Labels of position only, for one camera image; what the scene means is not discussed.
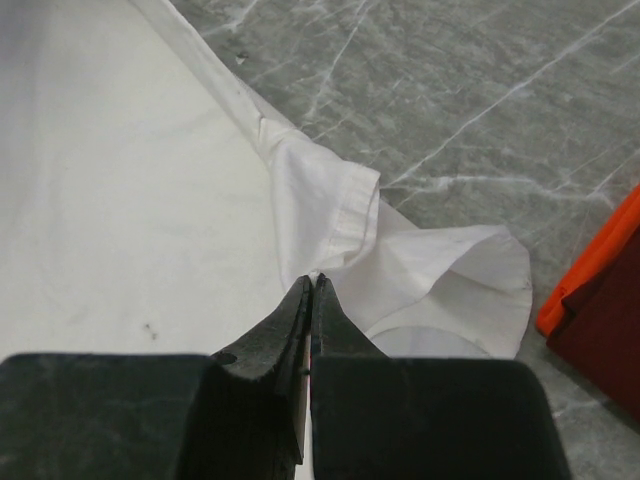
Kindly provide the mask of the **cream white t-shirt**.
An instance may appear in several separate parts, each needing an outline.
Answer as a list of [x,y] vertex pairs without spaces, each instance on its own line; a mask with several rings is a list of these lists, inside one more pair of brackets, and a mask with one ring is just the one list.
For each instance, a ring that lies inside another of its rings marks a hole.
[[[304,455],[225,446],[212,356],[302,277],[390,362],[312,373]],[[501,226],[415,227],[166,1],[1,5],[5,479],[506,478],[536,388]]]

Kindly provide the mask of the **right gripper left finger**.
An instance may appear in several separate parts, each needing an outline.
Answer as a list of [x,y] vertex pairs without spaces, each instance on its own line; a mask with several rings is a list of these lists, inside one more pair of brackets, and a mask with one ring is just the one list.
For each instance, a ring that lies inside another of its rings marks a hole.
[[225,380],[214,414],[225,446],[245,454],[278,446],[302,463],[310,323],[311,280],[302,276],[271,314],[212,356]]

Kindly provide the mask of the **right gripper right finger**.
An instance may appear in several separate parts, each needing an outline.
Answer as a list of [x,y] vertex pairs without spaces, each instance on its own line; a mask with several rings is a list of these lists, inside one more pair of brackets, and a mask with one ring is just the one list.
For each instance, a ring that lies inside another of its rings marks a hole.
[[357,371],[389,362],[345,313],[331,279],[320,274],[312,305],[311,372]]

